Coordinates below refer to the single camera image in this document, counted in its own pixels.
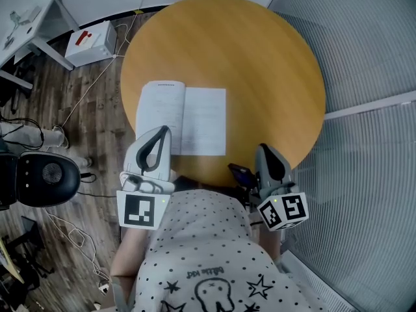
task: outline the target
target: wooden floor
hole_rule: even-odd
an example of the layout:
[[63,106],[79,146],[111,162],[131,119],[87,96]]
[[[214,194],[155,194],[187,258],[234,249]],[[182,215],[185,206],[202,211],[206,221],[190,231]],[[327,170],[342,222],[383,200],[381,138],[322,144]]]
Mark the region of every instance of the wooden floor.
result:
[[[138,15],[127,38],[132,39],[152,15]],[[132,20],[133,17],[128,17],[113,24],[126,23],[130,26]],[[125,27],[117,27],[116,30],[118,38],[124,39]],[[68,40],[69,36],[53,44],[53,47],[64,55]],[[121,42],[118,40],[116,50]],[[121,55],[124,55],[127,46],[128,43],[125,43]],[[43,128],[51,129],[53,125],[64,122],[72,107],[111,60],[73,71],[66,70],[44,54],[31,58],[31,61],[36,68],[33,93],[28,100],[20,97],[19,109],[14,117],[32,118]],[[64,126],[71,148],[56,151],[69,157],[93,158],[93,167],[81,171],[95,173],[98,179],[92,184],[81,184],[82,192],[115,195],[120,187],[118,176],[125,151],[134,141],[134,132],[125,117],[120,97],[122,63],[123,58],[117,58],[111,64]],[[11,116],[8,105],[2,112]],[[116,199],[78,194],[73,200],[51,207],[49,211],[73,222],[92,236],[97,248],[97,263],[108,274],[118,247]],[[58,232],[42,209],[16,203],[10,210],[0,212],[0,236],[9,235],[11,239],[20,236],[23,233],[21,215],[38,222],[46,245],[46,250],[40,254],[40,263],[55,269],[55,273],[47,279],[41,279],[39,289],[29,293],[27,305],[30,311],[93,311],[93,303],[102,302],[104,298],[98,290],[100,278],[93,273],[92,264]],[[73,229],[64,223],[58,225],[66,233]],[[92,256],[93,249],[88,239],[83,249]]]

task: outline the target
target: open book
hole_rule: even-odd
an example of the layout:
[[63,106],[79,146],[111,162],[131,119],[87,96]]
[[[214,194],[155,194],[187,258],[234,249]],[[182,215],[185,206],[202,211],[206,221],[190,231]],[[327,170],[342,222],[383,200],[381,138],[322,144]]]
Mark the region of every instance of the open book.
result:
[[136,138],[162,125],[172,132],[172,155],[225,155],[226,90],[149,82],[137,107]]

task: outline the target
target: polka dot shirt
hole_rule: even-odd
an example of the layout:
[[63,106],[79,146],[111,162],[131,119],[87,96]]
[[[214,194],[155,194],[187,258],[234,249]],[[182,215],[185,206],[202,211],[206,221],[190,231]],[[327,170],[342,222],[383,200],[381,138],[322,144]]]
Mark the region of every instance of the polka dot shirt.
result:
[[134,311],[327,311],[311,289],[278,271],[251,234],[236,199],[174,193],[151,232]]

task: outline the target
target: star print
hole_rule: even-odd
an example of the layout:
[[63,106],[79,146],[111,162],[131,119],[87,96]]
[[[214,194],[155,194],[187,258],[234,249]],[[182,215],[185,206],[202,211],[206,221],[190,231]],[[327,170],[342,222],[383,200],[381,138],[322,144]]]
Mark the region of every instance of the star print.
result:
[[173,307],[172,305],[170,305],[168,302],[166,302],[164,300],[162,300],[161,303],[166,306],[166,308],[167,308],[166,312],[171,312],[171,311],[183,312],[183,308],[187,304],[187,303],[183,303],[182,305],[180,305],[178,307]]
[[251,305],[251,306],[248,306],[248,305],[246,305],[246,311],[244,311],[244,312],[258,312],[258,311],[260,311],[259,309],[258,309],[258,306],[256,307],[255,306],[255,303],[253,303],[253,305]]
[[171,284],[167,282],[168,286],[166,288],[163,288],[164,290],[170,290],[170,293],[173,294],[174,291],[178,291],[180,288],[177,287],[177,281],[174,284]]
[[264,281],[265,276],[262,275],[261,279],[257,282],[257,283],[251,283],[251,282],[247,282],[247,284],[250,286],[250,289],[252,289],[253,291],[250,293],[249,297],[255,296],[257,294],[259,294],[260,296],[262,296],[265,300],[267,300],[267,293],[265,291],[273,288],[272,286],[269,285],[264,285],[263,281]]

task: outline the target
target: white desk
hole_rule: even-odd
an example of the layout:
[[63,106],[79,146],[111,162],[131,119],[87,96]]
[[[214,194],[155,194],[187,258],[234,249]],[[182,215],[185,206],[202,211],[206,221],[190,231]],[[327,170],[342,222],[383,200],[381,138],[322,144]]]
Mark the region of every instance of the white desk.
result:
[[[35,7],[38,5],[41,8],[40,13],[34,19],[32,23],[20,25],[13,33],[12,37],[14,37],[14,41],[6,48],[5,42],[7,40],[8,35],[13,31],[13,27],[9,28],[6,31],[6,34],[0,41],[0,67],[4,65],[10,58],[12,58],[20,49],[26,47],[29,44],[33,44],[38,49],[41,49],[47,55],[49,55],[52,59],[57,61],[59,64],[64,66],[67,70],[73,70],[73,65],[67,61],[63,56],[61,56],[58,52],[56,52],[51,46],[47,44],[47,42],[42,39],[39,35],[40,26],[45,19],[45,16],[51,5],[56,3],[59,7],[60,13],[62,17],[65,19],[66,23],[69,27],[74,30],[78,31],[79,27],[75,20],[71,17],[70,13],[66,10],[64,5],[60,2],[60,0],[39,0],[33,2],[33,5],[28,5],[27,9]],[[3,70],[0,70],[0,77],[4,77],[9,81],[15,82],[20,86],[25,88],[31,89],[33,85],[28,83],[18,77],[11,75]]]

